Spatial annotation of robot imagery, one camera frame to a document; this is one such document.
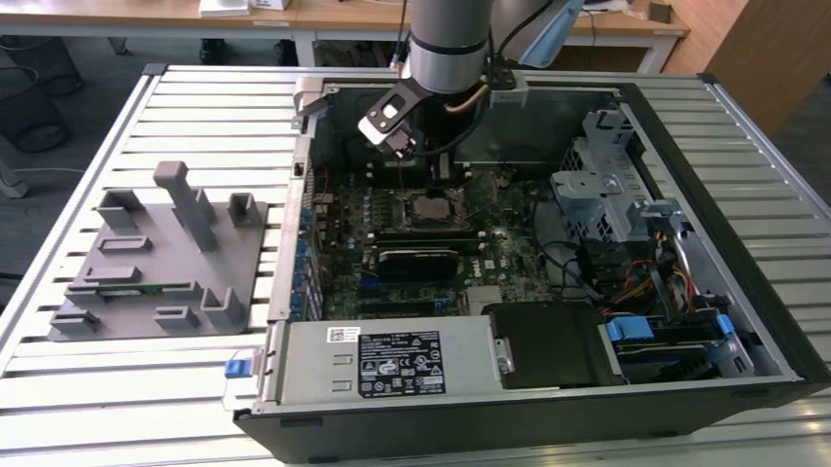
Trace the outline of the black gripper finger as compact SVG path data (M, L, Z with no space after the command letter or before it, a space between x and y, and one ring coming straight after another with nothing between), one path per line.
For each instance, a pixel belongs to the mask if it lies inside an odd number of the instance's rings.
M452 158L437 156L430 160L428 190L442 193L453 183Z

